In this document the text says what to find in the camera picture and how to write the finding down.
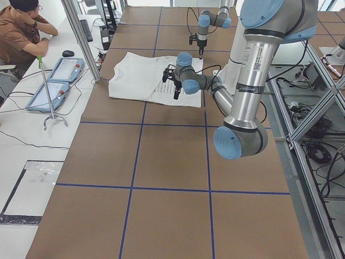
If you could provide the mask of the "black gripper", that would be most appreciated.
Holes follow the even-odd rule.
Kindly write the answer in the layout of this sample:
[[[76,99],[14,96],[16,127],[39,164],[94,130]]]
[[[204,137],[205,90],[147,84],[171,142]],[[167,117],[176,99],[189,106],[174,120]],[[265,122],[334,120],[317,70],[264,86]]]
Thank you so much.
[[[174,85],[175,85],[175,92],[174,92],[174,99],[178,100],[180,93],[181,93],[181,89],[182,89],[182,83],[181,81],[177,80],[176,78],[174,78]]]
[[[197,38],[197,46],[199,47],[199,59],[203,58],[204,48],[207,46],[208,40],[201,40]]]

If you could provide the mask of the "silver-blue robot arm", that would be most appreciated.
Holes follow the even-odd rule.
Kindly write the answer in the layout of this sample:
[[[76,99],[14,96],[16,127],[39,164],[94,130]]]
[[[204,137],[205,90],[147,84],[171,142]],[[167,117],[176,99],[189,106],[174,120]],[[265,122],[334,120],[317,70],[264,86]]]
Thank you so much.
[[[221,0],[220,6],[218,9],[218,14],[214,14],[208,10],[201,12],[198,19],[198,32],[195,35],[189,37],[189,44],[192,44],[193,41],[197,42],[199,47],[199,59],[202,59],[204,48],[207,45],[209,26],[215,26],[217,28],[228,29],[231,24],[230,18],[230,7],[233,7],[234,1]]]
[[[244,27],[244,53],[234,94],[217,76],[196,73],[192,57],[182,52],[174,69],[164,79],[175,84],[175,94],[210,93],[225,114],[213,143],[225,159],[238,159],[263,151],[268,142],[265,128],[256,114],[273,57],[281,44],[308,40],[315,35],[317,1],[245,1],[239,22]]]

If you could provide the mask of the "third grey-blue robot arm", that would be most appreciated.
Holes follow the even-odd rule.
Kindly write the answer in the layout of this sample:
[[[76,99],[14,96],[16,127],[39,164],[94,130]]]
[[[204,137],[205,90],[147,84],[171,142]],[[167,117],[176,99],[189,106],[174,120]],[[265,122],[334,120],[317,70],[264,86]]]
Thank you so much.
[[[344,64],[344,38],[338,43],[336,47],[319,47],[323,56],[329,65],[343,65]]]

